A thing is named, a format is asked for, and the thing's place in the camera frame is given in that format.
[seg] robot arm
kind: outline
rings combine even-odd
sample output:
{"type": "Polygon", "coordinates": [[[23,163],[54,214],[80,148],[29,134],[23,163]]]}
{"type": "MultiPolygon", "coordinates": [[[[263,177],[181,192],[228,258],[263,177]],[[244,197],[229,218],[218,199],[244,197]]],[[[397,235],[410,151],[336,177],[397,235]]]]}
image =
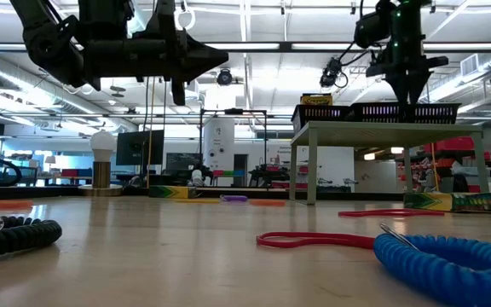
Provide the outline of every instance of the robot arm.
{"type": "Polygon", "coordinates": [[[90,84],[101,89],[104,77],[161,76],[172,81],[174,103],[185,104],[184,83],[228,60],[177,31],[174,0],[157,2],[143,32],[127,38],[133,15],[131,0],[78,0],[79,19],[62,20],[49,0],[11,0],[24,26],[23,38],[32,61],[64,84],[90,84]],[[72,39],[83,48],[80,49],[72,39]]]}

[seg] table leg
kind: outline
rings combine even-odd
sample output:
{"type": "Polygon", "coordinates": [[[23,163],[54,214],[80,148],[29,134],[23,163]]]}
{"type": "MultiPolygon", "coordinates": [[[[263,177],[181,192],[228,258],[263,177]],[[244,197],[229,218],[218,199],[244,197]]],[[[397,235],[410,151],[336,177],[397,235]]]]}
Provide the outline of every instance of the table leg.
{"type": "Polygon", "coordinates": [[[308,130],[308,199],[307,205],[315,205],[317,193],[317,129],[308,130]]]}
{"type": "Polygon", "coordinates": [[[405,177],[407,178],[407,193],[414,192],[413,189],[413,169],[410,163],[410,148],[405,147],[405,177]]]}
{"type": "Polygon", "coordinates": [[[482,193],[489,193],[488,172],[486,171],[486,162],[484,161],[484,145],[482,145],[482,133],[475,132],[471,135],[475,143],[475,159],[477,160],[478,182],[481,186],[482,193]]]}
{"type": "Polygon", "coordinates": [[[295,200],[295,192],[297,191],[297,145],[291,145],[291,170],[289,181],[289,199],[295,200]]]}

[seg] purple object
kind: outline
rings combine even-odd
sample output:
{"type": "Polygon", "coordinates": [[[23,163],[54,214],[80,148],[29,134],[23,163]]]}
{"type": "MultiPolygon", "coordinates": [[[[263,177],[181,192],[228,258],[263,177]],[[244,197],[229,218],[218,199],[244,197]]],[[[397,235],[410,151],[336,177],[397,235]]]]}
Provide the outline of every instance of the purple object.
{"type": "Polygon", "coordinates": [[[248,201],[247,196],[242,195],[221,195],[223,201],[248,201]]]}

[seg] red cable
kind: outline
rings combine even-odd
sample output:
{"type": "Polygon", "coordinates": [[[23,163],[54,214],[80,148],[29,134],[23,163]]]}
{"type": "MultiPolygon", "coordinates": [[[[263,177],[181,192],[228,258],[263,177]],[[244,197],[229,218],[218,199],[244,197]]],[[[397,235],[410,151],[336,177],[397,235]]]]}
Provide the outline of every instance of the red cable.
{"type": "Polygon", "coordinates": [[[294,248],[312,244],[332,244],[340,246],[353,246],[373,249],[374,238],[360,235],[341,235],[308,232],[271,232],[257,237],[260,246],[271,246],[278,248],[294,248]],[[268,238],[302,238],[294,241],[275,241],[268,238]]]}
{"type": "Polygon", "coordinates": [[[414,217],[414,216],[444,216],[442,211],[428,211],[416,209],[382,209],[367,211],[342,211],[339,217],[414,217]]]}

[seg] blue cable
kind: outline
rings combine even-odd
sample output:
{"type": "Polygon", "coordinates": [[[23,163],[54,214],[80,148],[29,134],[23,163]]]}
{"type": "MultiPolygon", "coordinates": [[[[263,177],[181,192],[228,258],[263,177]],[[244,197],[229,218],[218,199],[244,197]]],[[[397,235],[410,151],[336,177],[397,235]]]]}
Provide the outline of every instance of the blue cable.
{"type": "Polygon", "coordinates": [[[432,235],[407,235],[418,249],[394,236],[374,241],[378,260],[395,277],[454,306],[491,306],[491,244],[432,235]]]}

